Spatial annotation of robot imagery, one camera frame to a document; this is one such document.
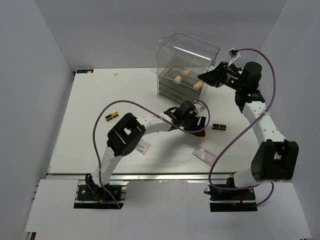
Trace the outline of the clear acrylic makeup organizer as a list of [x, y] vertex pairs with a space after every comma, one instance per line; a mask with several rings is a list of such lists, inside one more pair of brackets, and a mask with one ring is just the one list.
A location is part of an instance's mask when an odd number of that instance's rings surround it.
[[212, 42], [183, 32], [160, 39], [152, 68], [157, 94], [177, 104], [202, 100], [208, 86], [198, 76], [215, 67], [219, 52]]

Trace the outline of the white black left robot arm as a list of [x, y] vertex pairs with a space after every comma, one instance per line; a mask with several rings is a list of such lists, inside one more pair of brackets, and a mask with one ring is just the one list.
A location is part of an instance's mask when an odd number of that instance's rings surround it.
[[93, 173], [85, 176], [85, 186], [95, 200], [119, 196], [110, 187], [110, 178], [120, 160], [131, 154], [143, 136], [179, 130], [196, 137], [205, 137], [205, 129], [210, 123], [209, 116], [199, 116], [203, 101], [194, 103], [186, 100], [179, 107], [171, 107], [161, 114], [147, 110], [150, 117], [136, 117], [126, 113], [107, 133], [106, 148], [103, 156], [98, 156], [98, 166]]

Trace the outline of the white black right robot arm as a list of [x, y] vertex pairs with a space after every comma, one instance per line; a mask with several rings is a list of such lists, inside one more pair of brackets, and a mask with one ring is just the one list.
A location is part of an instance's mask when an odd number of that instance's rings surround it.
[[246, 129], [253, 130], [259, 144], [250, 167], [232, 174], [226, 186], [220, 187], [233, 200], [259, 183], [291, 180], [298, 158], [297, 142], [289, 141], [276, 127], [258, 89], [262, 69], [259, 63], [250, 61], [238, 72], [234, 64], [221, 62], [215, 69], [198, 76], [211, 87], [224, 85], [235, 90], [235, 103], [249, 122]]

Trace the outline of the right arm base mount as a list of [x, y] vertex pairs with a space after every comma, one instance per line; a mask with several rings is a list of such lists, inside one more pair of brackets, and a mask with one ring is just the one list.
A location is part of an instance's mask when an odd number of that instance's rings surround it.
[[256, 196], [253, 190], [221, 190], [208, 185], [203, 191], [209, 196], [212, 213], [257, 212]]

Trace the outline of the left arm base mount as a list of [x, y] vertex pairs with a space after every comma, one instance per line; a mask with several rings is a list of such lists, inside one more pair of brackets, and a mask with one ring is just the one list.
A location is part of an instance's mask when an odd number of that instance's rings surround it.
[[126, 197], [126, 187], [119, 184], [107, 185], [106, 188], [112, 196], [103, 188], [98, 188], [97, 194], [93, 194], [85, 184], [79, 184], [76, 190], [74, 209], [100, 209], [100, 210], [119, 210], [123, 207]]

